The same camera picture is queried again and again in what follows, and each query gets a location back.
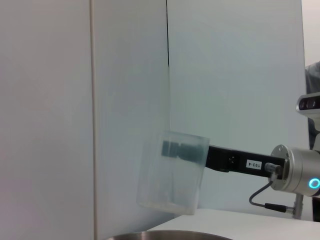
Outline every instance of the blue indicator light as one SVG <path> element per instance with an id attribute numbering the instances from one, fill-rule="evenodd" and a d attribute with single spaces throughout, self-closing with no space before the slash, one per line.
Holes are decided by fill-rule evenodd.
<path id="1" fill-rule="evenodd" d="M 317 189 L 320 187 L 320 180 L 318 178 L 313 178 L 309 182 L 309 187 L 312 189 Z"/>

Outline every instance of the camera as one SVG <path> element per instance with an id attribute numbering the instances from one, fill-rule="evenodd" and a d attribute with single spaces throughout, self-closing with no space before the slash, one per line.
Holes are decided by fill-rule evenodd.
<path id="1" fill-rule="evenodd" d="M 314 127 L 320 131 L 320 92 L 302 95 L 296 104 L 296 111 L 314 121 Z"/>

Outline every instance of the transparent plastic cup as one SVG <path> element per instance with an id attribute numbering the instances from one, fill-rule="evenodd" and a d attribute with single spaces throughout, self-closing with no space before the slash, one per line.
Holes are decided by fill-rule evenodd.
<path id="1" fill-rule="evenodd" d="M 164 131 L 144 146 L 138 204 L 163 212 L 193 215 L 210 140 Z"/>

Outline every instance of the white table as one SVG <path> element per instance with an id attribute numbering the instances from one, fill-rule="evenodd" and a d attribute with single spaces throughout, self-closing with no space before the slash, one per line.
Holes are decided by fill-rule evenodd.
<path id="1" fill-rule="evenodd" d="M 320 240 L 319 222 L 212 209 L 198 209 L 151 230 L 187 230 L 232 240 Z"/>

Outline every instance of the white panel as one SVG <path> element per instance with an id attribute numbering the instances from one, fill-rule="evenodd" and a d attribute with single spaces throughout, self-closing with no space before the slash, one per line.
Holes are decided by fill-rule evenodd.
<path id="1" fill-rule="evenodd" d="M 302 0 L 305 65 L 320 61 L 320 1 Z"/>
<path id="2" fill-rule="evenodd" d="M 0 239 L 94 237 L 89 13 L 0 3 Z"/>
<path id="3" fill-rule="evenodd" d="M 278 144 L 308 148 L 300 0 L 168 1 L 172 130 L 212 145 L 270 154 Z M 204 171 L 200 207 L 288 217 L 251 206 L 262 177 Z M 261 203 L 293 205 L 268 189 Z M 304 204 L 311 219 L 311 199 Z"/>
<path id="4" fill-rule="evenodd" d="M 141 152 L 168 129 L 165 0 L 95 0 L 97 232 L 146 230 L 172 217 L 136 203 Z"/>

